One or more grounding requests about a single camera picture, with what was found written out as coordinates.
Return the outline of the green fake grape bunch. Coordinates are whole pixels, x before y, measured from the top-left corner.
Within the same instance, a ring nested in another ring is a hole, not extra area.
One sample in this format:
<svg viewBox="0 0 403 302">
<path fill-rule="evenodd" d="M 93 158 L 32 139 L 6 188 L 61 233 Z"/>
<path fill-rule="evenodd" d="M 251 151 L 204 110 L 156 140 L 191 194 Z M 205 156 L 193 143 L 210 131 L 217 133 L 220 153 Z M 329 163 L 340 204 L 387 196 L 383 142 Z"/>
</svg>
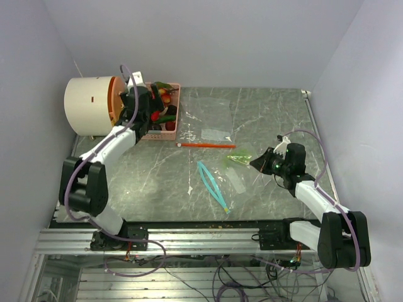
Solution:
<svg viewBox="0 0 403 302">
<path fill-rule="evenodd" d="M 250 161 L 253 159 L 253 154 L 247 150 L 238 150 L 232 151 L 227 154 L 224 159 L 223 163 L 226 167 L 230 165 L 249 165 Z"/>
</svg>

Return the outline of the red strawberry bunch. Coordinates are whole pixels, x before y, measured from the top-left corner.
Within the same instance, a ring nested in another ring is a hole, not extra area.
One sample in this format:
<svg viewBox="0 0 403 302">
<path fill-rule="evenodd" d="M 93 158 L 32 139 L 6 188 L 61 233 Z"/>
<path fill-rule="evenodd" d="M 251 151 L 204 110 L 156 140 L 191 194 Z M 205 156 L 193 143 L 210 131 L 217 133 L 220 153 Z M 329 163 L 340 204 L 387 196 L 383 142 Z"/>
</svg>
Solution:
<svg viewBox="0 0 403 302">
<path fill-rule="evenodd" d="M 171 103 L 171 95 L 174 94 L 178 88 L 175 88 L 173 85 L 157 81 L 154 83 L 157 86 L 159 95 L 161 96 L 162 102 L 165 105 Z"/>
</svg>

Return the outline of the dark purple fake plum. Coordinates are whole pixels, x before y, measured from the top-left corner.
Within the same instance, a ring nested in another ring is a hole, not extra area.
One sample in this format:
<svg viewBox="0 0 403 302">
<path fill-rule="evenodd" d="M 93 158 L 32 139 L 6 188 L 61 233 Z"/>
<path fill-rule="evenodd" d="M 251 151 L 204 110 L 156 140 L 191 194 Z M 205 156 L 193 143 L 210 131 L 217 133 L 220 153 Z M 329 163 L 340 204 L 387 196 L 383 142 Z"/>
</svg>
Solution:
<svg viewBox="0 0 403 302">
<path fill-rule="evenodd" d="M 160 124 L 152 123 L 152 124 L 150 124 L 150 126 L 149 126 L 149 130 L 152 130 L 152 131 L 161 131 L 161 130 L 162 130 L 162 126 L 161 126 Z"/>
</svg>

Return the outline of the blue zip bag with strawberries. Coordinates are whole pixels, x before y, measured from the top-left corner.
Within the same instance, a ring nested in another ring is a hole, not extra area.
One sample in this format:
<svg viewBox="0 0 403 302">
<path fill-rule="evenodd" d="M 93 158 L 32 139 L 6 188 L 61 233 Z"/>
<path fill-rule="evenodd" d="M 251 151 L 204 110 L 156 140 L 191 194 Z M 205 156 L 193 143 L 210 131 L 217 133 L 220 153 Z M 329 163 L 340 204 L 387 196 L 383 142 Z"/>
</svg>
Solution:
<svg viewBox="0 0 403 302">
<path fill-rule="evenodd" d="M 229 153 L 235 150 L 251 152 L 252 160 L 258 157 L 256 149 L 250 143 L 239 145 Z M 223 159 L 227 154 L 214 160 L 201 160 L 197 166 L 207 191 L 225 213 L 229 214 L 246 201 L 259 195 L 270 182 L 270 178 L 250 165 L 235 164 L 226 167 Z"/>
</svg>

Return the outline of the dark red fake fruit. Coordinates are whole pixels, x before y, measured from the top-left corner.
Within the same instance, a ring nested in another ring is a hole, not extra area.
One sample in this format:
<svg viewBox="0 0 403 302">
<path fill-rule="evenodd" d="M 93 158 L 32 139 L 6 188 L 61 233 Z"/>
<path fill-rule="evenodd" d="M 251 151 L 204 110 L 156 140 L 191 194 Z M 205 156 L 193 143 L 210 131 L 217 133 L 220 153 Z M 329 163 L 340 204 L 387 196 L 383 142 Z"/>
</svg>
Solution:
<svg viewBox="0 0 403 302">
<path fill-rule="evenodd" d="M 177 109 L 177 107 L 175 106 L 175 105 L 169 105 L 168 107 L 167 107 L 167 111 L 166 111 L 166 114 L 167 115 L 176 115 L 177 114 L 177 111 L 178 111 L 178 109 Z"/>
</svg>

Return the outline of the green fake chili pepper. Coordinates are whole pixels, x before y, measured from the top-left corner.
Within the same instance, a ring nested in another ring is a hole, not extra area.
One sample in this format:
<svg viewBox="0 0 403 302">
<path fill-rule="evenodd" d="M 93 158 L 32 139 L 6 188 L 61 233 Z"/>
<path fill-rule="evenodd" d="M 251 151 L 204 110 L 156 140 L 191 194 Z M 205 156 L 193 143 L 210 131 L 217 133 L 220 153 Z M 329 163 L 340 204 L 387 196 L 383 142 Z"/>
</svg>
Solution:
<svg viewBox="0 0 403 302">
<path fill-rule="evenodd" d="M 161 124 L 161 123 L 166 123 L 168 121 L 176 121 L 176 115 L 166 115 L 166 116 L 161 116 L 156 123 Z"/>
</svg>

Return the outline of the pink perforated plastic basket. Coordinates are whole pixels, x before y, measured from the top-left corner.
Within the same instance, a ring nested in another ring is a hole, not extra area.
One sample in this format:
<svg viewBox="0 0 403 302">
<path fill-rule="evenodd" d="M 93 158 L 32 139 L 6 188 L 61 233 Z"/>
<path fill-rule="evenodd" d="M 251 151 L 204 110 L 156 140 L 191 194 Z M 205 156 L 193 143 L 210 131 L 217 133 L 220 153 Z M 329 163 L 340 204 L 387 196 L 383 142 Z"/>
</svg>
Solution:
<svg viewBox="0 0 403 302">
<path fill-rule="evenodd" d="M 175 141 L 178 130 L 180 92 L 178 83 L 147 82 L 146 86 L 154 96 L 151 84 L 159 90 L 164 109 L 152 114 L 151 124 L 144 140 Z"/>
</svg>

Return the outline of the orange zip bag with vegetables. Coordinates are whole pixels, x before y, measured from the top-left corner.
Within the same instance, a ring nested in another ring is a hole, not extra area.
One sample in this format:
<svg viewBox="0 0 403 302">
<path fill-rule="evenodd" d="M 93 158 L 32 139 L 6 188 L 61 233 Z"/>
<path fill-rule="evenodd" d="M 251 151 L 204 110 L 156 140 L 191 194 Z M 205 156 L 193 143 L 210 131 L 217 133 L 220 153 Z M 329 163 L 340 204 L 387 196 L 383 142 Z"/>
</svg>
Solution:
<svg viewBox="0 0 403 302">
<path fill-rule="evenodd" d="M 180 144 L 208 143 L 233 145 L 233 117 L 230 101 L 220 98 L 183 100 L 179 114 L 176 141 Z"/>
</svg>

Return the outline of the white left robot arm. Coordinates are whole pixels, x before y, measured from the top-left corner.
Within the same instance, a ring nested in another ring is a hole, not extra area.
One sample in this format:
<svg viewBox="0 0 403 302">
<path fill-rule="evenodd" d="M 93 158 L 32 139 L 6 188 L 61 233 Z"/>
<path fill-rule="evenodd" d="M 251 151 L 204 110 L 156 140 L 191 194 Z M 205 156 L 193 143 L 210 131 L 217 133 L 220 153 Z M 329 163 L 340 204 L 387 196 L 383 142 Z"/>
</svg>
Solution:
<svg viewBox="0 0 403 302">
<path fill-rule="evenodd" d="M 90 222 L 106 235 L 107 244 L 115 250 L 128 244 L 128 226 L 108 205 L 108 173 L 148 133 L 152 114 L 164 109 L 155 83 L 134 85 L 120 97 L 124 108 L 117 124 L 90 151 L 65 159 L 59 189 L 59 202 L 69 218 Z"/>
</svg>

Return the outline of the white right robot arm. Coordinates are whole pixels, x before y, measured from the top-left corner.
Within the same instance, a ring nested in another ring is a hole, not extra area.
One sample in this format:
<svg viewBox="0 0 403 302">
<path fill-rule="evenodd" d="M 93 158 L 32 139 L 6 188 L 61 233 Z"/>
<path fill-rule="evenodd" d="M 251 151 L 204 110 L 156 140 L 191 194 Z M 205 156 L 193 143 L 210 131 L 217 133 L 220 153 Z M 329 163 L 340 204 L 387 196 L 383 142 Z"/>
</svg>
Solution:
<svg viewBox="0 0 403 302">
<path fill-rule="evenodd" d="M 269 147 L 250 165 L 258 172 L 280 177 L 283 187 L 318 219 L 315 226 L 295 220 L 277 234 L 278 243 L 291 249 L 299 242 L 317 252 L 326 269 L 357 269 L 369 266 L 372 255 L 366 216 L 335 202 L 315 178 L 306 173 L 306 151 L 299 143 L 281 142 Z"/>
</svg>

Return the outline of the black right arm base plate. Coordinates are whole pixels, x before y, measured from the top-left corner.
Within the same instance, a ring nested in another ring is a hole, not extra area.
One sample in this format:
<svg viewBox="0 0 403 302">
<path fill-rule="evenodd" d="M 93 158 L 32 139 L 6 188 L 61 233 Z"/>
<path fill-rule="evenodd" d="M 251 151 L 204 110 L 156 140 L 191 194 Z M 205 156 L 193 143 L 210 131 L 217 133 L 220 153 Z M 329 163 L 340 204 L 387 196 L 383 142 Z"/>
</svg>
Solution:
<svg viewBox="0 0 403 302">
<path fill-rule="evenodd" d="M 260 250 L 296 250 L 297 241 L 292 240 L 283 230 L 259 230 L 251 236 L 259 244 Z"/>
</svg>

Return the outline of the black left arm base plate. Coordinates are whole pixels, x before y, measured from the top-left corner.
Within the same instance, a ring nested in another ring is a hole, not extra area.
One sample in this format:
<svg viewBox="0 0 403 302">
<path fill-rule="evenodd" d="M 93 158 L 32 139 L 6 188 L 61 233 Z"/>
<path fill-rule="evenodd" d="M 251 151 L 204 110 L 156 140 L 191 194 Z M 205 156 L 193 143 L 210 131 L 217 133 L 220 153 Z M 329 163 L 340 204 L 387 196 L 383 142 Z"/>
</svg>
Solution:
<svg viewBox="0 0 403 302">
<path fill-rule="evenodd" d="M 91 251 L 120 251 L 120 250 L 133 250 L 145 251 L 147 250 L 147 240 L 149 233 L 143 228 L 129 227 L 127 232 L 128 240 L 118 240 L 106 235 L 103 232 L 94 232 L 91 242 Z"/>
</svg>

